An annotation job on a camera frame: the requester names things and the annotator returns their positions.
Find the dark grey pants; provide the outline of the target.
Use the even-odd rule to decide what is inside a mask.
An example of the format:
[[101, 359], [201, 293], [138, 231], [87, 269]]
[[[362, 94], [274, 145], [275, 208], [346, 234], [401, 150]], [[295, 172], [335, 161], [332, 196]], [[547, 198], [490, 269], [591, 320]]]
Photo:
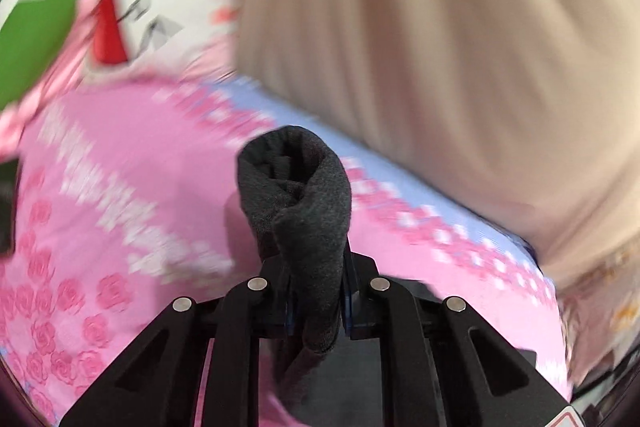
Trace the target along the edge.
[[318, 135], [282, 127], [238, 156], [241, 208], [262, 259], [279, 256], [293, 283], [292, 335], [272, 345], [277, 396], [308, 426], [382, 423], [378, 342], [341, 329], [341, 283], [352, 192]]

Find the beige curtain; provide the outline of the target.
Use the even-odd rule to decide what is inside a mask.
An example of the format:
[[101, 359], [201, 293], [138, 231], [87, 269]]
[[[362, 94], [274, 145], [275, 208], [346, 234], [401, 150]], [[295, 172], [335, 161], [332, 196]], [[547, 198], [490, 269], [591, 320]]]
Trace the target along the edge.
[[561, 286], [638, 242], [639, 0], [241, 0], [236, 64]]

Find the white rabbit face pillow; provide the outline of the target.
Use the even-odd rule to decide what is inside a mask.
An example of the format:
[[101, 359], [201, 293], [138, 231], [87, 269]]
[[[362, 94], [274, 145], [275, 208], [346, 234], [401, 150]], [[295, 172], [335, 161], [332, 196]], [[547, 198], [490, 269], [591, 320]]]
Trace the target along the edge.
[[86, 80], [226, 79], [239, 12], [240, 0], [99, 0]]

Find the green plush toy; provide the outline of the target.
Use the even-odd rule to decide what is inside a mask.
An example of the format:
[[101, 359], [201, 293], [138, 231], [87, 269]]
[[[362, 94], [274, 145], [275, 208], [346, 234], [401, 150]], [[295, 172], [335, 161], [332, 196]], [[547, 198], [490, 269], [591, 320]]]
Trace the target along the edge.
[[77, 0], [1, 0], [1, 105], [23, 98], [62, 48]]

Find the pink rose bed sheet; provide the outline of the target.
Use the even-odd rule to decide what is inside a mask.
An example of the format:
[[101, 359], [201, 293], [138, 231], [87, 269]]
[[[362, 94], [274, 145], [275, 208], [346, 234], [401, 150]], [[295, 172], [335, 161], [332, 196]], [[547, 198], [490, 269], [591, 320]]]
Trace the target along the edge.
[[354, 251], [430, 294], [463, 297], [570, 394], [555, 289], [522, 241], [254, 80], [152, 80], [67, 92], [21, 139], [1, 360], [39, 424], [58, 425], [172, 300], [213, 299], [257, 273], [235, 156], [287, 124], [340, 156]]

